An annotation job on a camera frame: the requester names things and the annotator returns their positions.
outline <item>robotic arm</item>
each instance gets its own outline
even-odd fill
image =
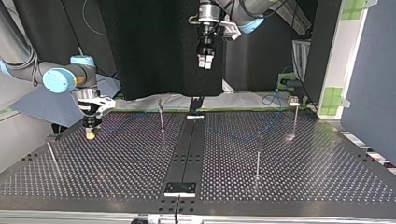
[[[222,37],[225,40],[237,39],[241,31],[250,34],[264,21],[262,14],[274,4],[274,0],[200,0],[198,15],[189,18],[190,24],[198,25],[199,67],[211,68],[216,53],[214,41],[220,27],[224,29]]]
[[[74,56],[62,66],[39,61],[29,40],[23,36],[0,0],[0,68],[9,76],[38,83],[54,93],[74,91],[84,118],[87,138],[93,139],[102,117],[115,107],[113,99],[97,89],[96,67],[90,56]]]

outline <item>perforated metal table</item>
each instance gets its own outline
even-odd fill
[[[396,176],[309,112],[292,140],[291,111],[169,113],[164,133],[159,116],[113,113],[94,141],[78,128],[27,155],[0,174],[0,210],[396,219]],[[165,198],[168,182],[196,197]]]

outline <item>gray wall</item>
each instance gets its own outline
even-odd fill
[[[11,0],[4,3],[11,11],[15,9]],[[14,12],[11,16],[21,29],[18,16]],[[45,137],[51,134],[48,122],[3,110],[33,89],[31,82],[0,73],[0,173],[43,145]]]
[[[342,125],[396,164],[396,1],[370,7],[347,93]]]

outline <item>white label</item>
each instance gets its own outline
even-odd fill
[[[90,105],[80,105],[79,109],[81,109],[81,110],[91,110],[91,106]]]

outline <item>cylindrical block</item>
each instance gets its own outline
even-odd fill
[[[221,14],[221,8],[212,2],[201,1],[199,6],[199,19],[213,19],[219,20]]]

